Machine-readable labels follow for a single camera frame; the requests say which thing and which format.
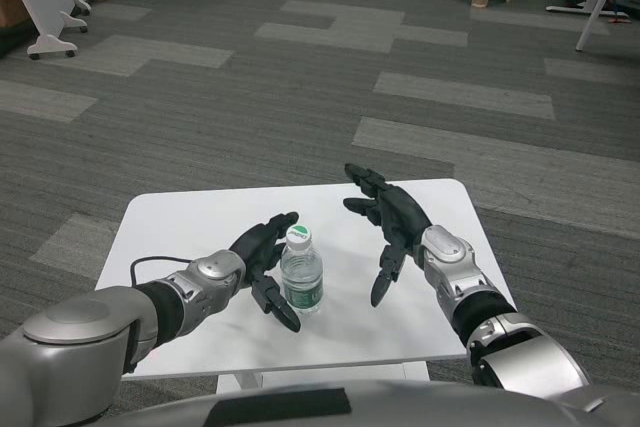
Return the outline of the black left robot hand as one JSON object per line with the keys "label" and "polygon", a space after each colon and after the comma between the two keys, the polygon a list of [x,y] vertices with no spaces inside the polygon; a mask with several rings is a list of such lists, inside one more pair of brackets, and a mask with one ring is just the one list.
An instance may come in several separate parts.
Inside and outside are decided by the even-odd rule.
{"label": "black left robot hand", "polygon": [[281,242],[287,230],[298,222],[299,214],[277,214],[267,223],[259,223],[242,234],[230,247],[244,262],[243,284],[265,314],[272,314],[284,327],[299,332],[301,322],[280,291],[279,284],[267,272],[281,260],[286,244]]}

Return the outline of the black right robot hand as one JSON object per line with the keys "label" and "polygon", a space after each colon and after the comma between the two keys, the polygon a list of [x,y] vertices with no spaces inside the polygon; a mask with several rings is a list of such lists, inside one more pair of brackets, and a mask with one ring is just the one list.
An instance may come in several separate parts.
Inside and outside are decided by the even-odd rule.
{"label": "black right robot hand", "polygon": [[422,234],[432,223],[413,197],[401,187],[388,183],[378,172],[353,163],[347,163],[344,171],[365,195],[365,198],[344,199],[344,207],[380,227],[387,242],[370,294],[371,305],[377,307],[391,283],[398,280],[405,258],[413,256]]}

